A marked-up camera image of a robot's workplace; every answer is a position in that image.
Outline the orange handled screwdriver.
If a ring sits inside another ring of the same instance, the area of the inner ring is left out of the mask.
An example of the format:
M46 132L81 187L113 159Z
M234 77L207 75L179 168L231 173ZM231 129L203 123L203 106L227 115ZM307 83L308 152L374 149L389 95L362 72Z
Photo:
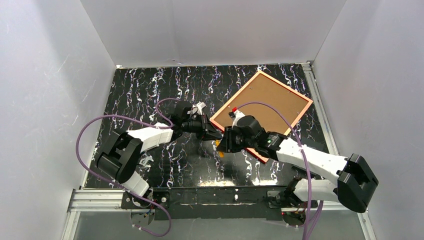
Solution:
M216 145L216 151L218 152L219 157L223 158L225 156L225 151L227 149L226 142L225 141L222 142L222 140L216 140L215 145Z

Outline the red picture frame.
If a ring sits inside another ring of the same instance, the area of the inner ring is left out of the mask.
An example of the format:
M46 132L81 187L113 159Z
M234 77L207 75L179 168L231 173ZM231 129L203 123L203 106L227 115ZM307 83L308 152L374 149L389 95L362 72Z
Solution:
M222 132L231 126L229 112L237 110L253 116L268 132L287 136L312 105L305 94L258 71L214 112L211 123Z

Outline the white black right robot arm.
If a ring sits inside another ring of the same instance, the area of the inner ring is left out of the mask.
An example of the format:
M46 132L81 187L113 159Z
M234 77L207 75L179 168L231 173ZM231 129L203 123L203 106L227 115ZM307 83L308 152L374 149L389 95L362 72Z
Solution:
M293 206L308 200L330 201L356 213L367 210L379 181L361 155L345 157L299 145L284 134L266 131L252 115L238 110L229 116L232 125L225 127L218 151L237 153L251 148L266 159L289 163L321 177L294 178L279 197L272 197L274 201Z

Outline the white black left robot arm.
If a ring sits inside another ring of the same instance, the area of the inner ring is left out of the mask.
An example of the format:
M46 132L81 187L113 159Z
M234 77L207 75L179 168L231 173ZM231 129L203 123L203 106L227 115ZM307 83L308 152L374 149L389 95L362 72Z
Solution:
M96 167L125 189L143 197L150 186L136 169L147 165L147 161L142 160L144 152L171 143L183 133L193 133L201 141L222 138L204 113L205 106L204 102L191 104L178 101L174 110L161 122L138 130L113 130L95 158Z

